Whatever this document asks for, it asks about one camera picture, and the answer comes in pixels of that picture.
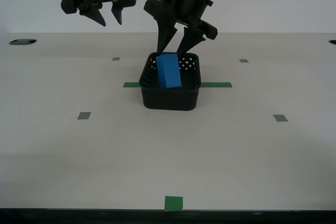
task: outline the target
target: blue rectangular block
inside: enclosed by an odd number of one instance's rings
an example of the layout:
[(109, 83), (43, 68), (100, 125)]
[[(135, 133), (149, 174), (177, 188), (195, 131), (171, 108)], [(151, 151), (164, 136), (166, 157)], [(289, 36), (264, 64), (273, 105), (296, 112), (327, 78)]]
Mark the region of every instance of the blue rectangular block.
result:
[(182, 87), (177, 54), (162, 54), (156, 59), (161, 89)]

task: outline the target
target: green tape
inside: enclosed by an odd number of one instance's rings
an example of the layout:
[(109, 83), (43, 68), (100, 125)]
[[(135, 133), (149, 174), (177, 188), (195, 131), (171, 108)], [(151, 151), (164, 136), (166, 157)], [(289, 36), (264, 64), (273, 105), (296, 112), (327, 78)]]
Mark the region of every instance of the green tape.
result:
[(140, 84), (138, 82), (125, 82), (124, 88), (139, 88)]
[[(139, 88), (138, 82), (125, 82), (124, 88)], [(232, 88), (230, 82), (202, 82), (202, 88)]]
[(173, 212), (183, 209), (183, 197), (166, 196), (164, 200), (164, 211)]
[(202, 82), (202, 88), (232, 88), (230, 82)]

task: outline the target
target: black basket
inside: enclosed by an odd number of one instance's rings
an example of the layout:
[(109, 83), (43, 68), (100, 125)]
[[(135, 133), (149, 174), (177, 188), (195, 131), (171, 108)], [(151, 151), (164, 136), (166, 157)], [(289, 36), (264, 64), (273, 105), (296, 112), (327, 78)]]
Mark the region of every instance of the black basket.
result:
[(179, 56), (182, 87), (161, 89), (156, 58), (158, 53), (149, 55), (140, 78), (143, 104), (148, 109), (190, 111), (196, 108), (201, 87), (200, 61), (195, 54)]

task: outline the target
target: table surface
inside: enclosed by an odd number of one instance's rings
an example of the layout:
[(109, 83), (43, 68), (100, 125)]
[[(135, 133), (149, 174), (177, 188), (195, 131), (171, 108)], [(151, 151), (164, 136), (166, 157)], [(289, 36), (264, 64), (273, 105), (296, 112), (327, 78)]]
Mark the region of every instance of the table surface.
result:
[(335, 38), (220, 34), (192, 52), (202, 81), (233, 88), (202, 88), (176, 112), (123, 88), (156, 34), (2, 37), (0, 207), (163, 209), (182, 196), (190, 210), (334, 210)]

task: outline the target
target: black hole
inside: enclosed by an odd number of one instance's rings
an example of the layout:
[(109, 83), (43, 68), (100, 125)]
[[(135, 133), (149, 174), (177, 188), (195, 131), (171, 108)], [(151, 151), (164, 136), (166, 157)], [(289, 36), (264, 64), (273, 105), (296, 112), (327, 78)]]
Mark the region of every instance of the black hole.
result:
[(10, 45), (31, 45), (36, 43), (37, 40), (35, 39), (15, 39), (11, 41), (9, 44)]

